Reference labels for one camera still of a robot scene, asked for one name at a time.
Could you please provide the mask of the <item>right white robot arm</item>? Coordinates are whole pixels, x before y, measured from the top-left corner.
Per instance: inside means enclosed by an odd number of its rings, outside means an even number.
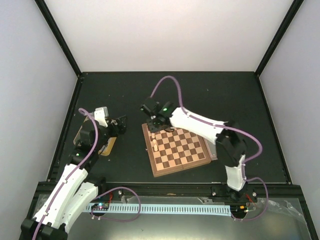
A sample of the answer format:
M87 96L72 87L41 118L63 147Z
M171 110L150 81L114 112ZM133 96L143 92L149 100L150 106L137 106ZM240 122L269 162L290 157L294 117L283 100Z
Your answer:
M147 127L152 133L168 128L180 128L201 136L215 147L217 160L226 171L226 195L232 202L240 201L247 191L245 158L247 145L233 129L233 121L217 121L195 114L172 102L161 104L147 98L140 110L148 115Z

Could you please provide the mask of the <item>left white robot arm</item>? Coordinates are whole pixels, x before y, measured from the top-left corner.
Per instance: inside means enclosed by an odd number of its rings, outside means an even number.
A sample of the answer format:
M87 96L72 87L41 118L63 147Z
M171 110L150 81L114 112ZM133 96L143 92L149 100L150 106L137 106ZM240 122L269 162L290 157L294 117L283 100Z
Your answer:
M63 173L43 206L21 224L24 240L65 240L85 207L108 192L105 177L89 173L113 140L127 130L126 115L112 119L89 114L80 127Z

